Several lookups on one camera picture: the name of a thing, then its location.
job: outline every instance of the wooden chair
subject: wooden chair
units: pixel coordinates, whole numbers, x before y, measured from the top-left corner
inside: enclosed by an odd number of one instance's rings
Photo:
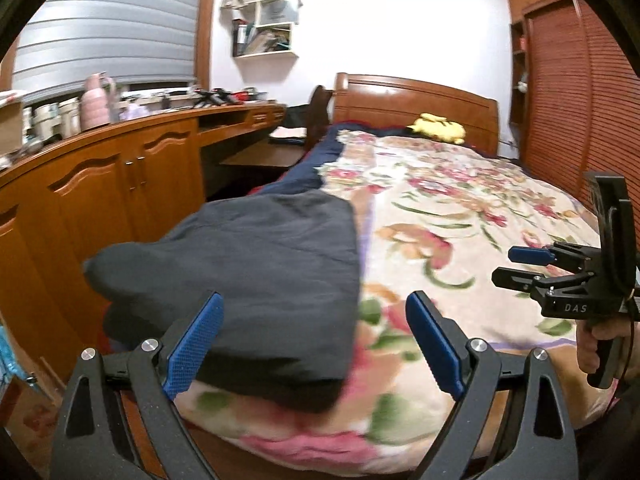
[[[226,158],[220,164],[222,166],[255,166],[288,170],[297,164],[324,136],[330,123],[327,107],[333,94],[333,91],[318,85],[311,95],[311,101],[309,101],[305,115],[306,139],[304,146],[271,144],[269,139],[263,139]]]

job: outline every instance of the person's arm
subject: person's arm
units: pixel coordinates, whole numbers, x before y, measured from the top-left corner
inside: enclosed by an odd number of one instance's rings
[[[634,348],[626,370],[625,379],[633,379],[640,376],[640,327],[634,323]],[[602,323],[587,328],[585,320],[579,320],[576,329],[578,366],[586,374],[593,374],[600,366],[600,358],[596,354],[599,340],[613,339],[617,336],[625,338],[620,352],[620,360],[616,369],[616,377],[620,378],[625,367],[626,358],[629,352],[631,335],[631,323],[628,317],[619,316],[608,319]]]

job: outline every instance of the pink bottle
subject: pink bottle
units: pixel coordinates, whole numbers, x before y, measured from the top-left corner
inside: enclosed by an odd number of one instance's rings
[[[102,88],[102,81],[109,84],[109,94]],[[86,92],[80,99],[80,126],[82,131],[111,123],[116,85],[104,72],[92,74],[84,82]]]

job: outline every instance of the metal screw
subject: metal screw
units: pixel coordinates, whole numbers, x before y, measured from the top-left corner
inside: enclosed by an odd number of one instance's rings
[[[152,352],[158,348],[158,340],[157,339],[146,339],[142,342],[142,349],[145,352]]]
[[[546,361],[546,359],[549,357],[549,354],[546,353],[546,350],[544,348],[534,348],[533,357],[535,357],[538,361]]]
[[[472,339],[470,344],[471,348],[476,352],[484,352],[486,350],[486,341],[484,339]]]
[[[80,357],[83,361],[90,361],[95,357],[95,348],[85,348],[82,350]]]

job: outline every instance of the folded gray clothing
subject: folded gray clothing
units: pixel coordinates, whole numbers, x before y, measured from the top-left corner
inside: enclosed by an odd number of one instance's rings
[[[84,273],[112,302],[105,334],[126,348],[161,337],[215,290],[224,322],[198,380],[305,412],[337,400],[360,283],[347,201],[310,190],[207,203],[158,242],[101,250]]]

